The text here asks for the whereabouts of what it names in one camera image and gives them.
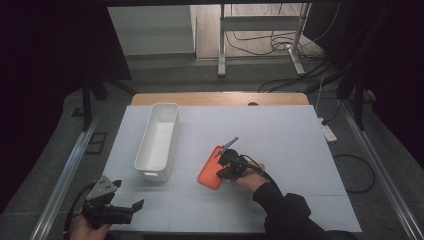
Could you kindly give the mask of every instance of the gray floor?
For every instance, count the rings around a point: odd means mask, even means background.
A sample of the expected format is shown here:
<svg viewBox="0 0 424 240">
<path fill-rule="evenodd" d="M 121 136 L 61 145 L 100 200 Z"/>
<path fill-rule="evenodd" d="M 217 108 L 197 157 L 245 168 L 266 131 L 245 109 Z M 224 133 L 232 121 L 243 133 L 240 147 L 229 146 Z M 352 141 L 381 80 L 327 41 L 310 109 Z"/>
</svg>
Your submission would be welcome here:
<svg viewBox="0 0 424 240">
<path fill-rule="evenodd" d="M 258 87 L 266 81 L 295 76 L 290 60 L 284 56 L 278 59 L 229 59 L 225 78 L 217 77 L 216 60 L 132 57 L 128 61 L 133 81 L 122 82 L 138 92 L 256 92 Z M 310 70 L 316 64 L 317 62 L 308 62 L 305 68 Z M 302 91 L 320 80 L 320 77 L 301 80 L 278 90 Z M 105 85 L 109 92 L 108 99 L 94 100 L 96 106 L 102 106 L 101 120 L 95 132 L 107 132 L 105 145 L 100 154 L 83 156 L 48 239 L 62 238 L 65 214 L 76 193 L 82 186 L 101 176 L 119 129 L 120 120 L 126 106 L 131 102 L 131 96 L 127 93 L 108 83 Z M 319 116 L 331 118 L 336 112 L 338 101 L 334 97 L 334 90 L 337 86 L 338 82 L 334 82 L 322 89 L 317 110 Z M 308 95 L 311 104 L 316 106 L 318 95 L 318 91 Z M 49 144 L 5 212 L 0 216 L 2 239 L 28 239 L 34 230 L 80 134 L 83 119 L 72 115 L 76 108 L 81 107 L 82 98 L 79 91 L 66 98 L 62 118 Z M 402 144 L 379 121 L 371 107 L 372 104 L 364 105 L 363 119 L 366 132 L 395 185 L 414 213 L 418 224 L 423 226 L 424 172 Z M 339 112 L 329 126 L 338 138 L 335 144 L 329 145 L 333 154 L 349 153 L 365 157 L 343 112 Z M 98 147 L 89 145 L 88 150 L 95 151 Z M 360 189 L 369 183 L 370 172 L 360 162 L 350 158 L 340 158 L 335 161 L 346 188 Z M 409 239 L 378 181 L 369 192 L 349 194 L 349 197 L 364 231 L 358 234 L 359 239 Z M 135 237 L 140 239 L 139 235 L 122 234 L 123 239 Z"/>
</svg>

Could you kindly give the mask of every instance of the hand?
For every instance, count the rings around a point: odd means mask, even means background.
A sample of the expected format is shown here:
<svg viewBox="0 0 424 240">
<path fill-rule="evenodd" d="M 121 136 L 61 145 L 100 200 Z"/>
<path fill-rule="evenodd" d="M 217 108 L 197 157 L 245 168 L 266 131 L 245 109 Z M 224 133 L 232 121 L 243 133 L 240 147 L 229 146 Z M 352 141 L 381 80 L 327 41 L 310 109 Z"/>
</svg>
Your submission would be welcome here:
<svg viewBox="0 0 424 240">
<path fill-rule="evenodd" d="M 71 240 L 104 240 L 111 224 L 94 229 L 84 216 L 79 215 L 72 227 Z"/>
<path fill-rule="evenodd" d="M 263 163 L 258 163 L 258 165 L 262 170 L 265 170 L 265 165 Z M 231 182 L 253 194 L 256 189 L 268 181 L 255 170 L 247 168 L 242 177 L 232 180 Z"/>
</svg>

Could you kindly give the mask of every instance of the metal frame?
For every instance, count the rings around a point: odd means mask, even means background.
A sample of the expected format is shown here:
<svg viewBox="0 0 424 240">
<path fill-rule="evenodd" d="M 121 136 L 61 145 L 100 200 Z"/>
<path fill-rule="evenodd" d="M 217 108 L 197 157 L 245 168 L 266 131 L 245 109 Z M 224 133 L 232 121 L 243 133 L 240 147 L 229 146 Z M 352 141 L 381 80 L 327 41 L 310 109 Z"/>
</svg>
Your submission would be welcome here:
<svg viewBox="0 0 424 240">
<path fill-rule="evenodd" d="M 229 16 L 225 17 L 225 4 L 221 4 L 218 76 L 225 76 L 225 41 L 226 31 L 296 31 L 289 54 L 299 76 L 305 74 L 302 64 L 297 57 L 297 45 L 305 25 L 309 3 L 305 4 L 299 16 Z"/>
<path fill-rule="evenodd" d="M 349 122 L 353 133 L 355 134 L 356 139 L 361 145 L 362 150 L 367 156 L 368 162 L 371 164 L 375 173 L 378 177 L 378 180 L 386 193 L 387 198 L 392 204 L 393 209 L 395 210 L 403 228 L 408 234 L 409 239 L 423 240 L 423 233 L 417 224 L 417 221 L 408 207 L 405 199 L 402 197 L 401 193 L 397 189 L 396 185 L 393 183 L 393 180 L 389 176 L 386 168 L 384 167 L 382 161 L 378 157 L 374 147 L 372 146 L 370 140 L 367 137 L 365 131 L 362 131 L 355 122 L 353 116 L 353 111 L 350 108 L 350 103 L 348 100 L 342 101 L 343 110 L 345 117 Z"/>
<path fill-rule="evenodd" d="M 85 148 L 87 147 L 88 142 L 90 141 L 91 135 L 94 132 L 99 121 L 100 109 L 97 110 L 91 124 L 89 125 L 87 131 L 81 132 L 78 140 L 74 146 L 74 149 L 71 152 L 71 155 L 66 162 L 65 167 L 63 168 L 62 174 L 57 180 L 56 186 L 53 189 L 52 194 L 50 195 L 49 200 L 47 201 L 46 206 L 38 220 L 37 225 L 35 225 L 34 231 L 31 234 L 30 239 L 46 239 L 53 222 L 59 212 L 60 206 L 68 192 L 69 186 L 72 182 L 72 178 L 75 175 L 75 172 L 78 168 L 80 160 L 84 155 Z"/>
</svg>

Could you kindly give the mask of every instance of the metal rail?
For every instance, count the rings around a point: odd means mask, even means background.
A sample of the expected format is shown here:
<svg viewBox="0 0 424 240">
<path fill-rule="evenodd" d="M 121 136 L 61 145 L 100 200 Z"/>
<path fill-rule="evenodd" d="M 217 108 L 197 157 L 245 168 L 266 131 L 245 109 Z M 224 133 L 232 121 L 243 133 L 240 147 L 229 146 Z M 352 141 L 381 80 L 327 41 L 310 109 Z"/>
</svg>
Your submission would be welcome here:
<svg viewBox="0 0 424 240">
<path fill-rule="evenodd" d="M 52 194 L 50 195 L 49 200 L 47 201 L 46 206 L 38 220 L 37 225 L 34 228 L 34 231 L 30 239 L 46 239 L 50 229 L 53 225 L 53 222 L 59 212 L 60 206 L 65 198 L 66 193 L 68 192 L 69 185 L 71 184 L 72 178 L 78 168 L 80 160 L 84 155 L 85 148 L 87 147 L 88 142 L 90 141 L 91 135 L 94 132 L 99 121 L 100 109 L 96 111 L 96 114 L 89 125 L 87 131 L 81 132 L 78 140 L 74 146 L 74 149 L 71 152 L 71 155 L 66 162 L 63 171 L 57 180 L 56 186 L 53 189 Z"/>
<path fill-rule="evenodd" d="M 401 193 L 397 189 L 389 173 L 384 167 L 382 161 L 378 157 L 370 140 L 367 137 L 367 134 L 365 133 L 365 131 L 360 130 L 355 120 L 353 119 L 353 111 L 349 106 L 348 100 L 343 100 L 342 106 L 343 111 L 345 113 L 345 117 L 349 122 L 349 125 L 352 128 L 353 133 L 355 134 L 355 137 L 358 139 L 358 142 L 361 145 L 362 150 L 366 154 L 369 163 L 374 168 L 379 182 L 384 192 L 386 193 L 387 198 L 392 204 L 392 207 L 395 210 L 400 222 L 402 223 L 403 228 L 408 234 L 409 239 L 423 240 L 424 237 L 420 226 L 417 224 L 417 221 L 413 213 L 411 212 L 408 204 L 402 197 Z"/>
</svg>

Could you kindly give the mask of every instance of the black sleeve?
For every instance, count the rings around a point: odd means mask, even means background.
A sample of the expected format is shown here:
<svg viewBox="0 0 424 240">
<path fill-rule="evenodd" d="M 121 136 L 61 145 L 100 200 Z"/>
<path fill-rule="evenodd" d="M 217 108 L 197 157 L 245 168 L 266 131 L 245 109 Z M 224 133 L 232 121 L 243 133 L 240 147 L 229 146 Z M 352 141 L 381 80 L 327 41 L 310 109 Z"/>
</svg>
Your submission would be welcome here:
<svg viewBox="0 0 424 240">
<path fill-rule="evenodd" d="M 271 183 L 265 183 L 255 191 L 253 200 L 267 213 L 265 231 L 269 239 L 331 239 L 309 219 L 311 210 L 302 196 L 283 196 Z"/>
</svg>

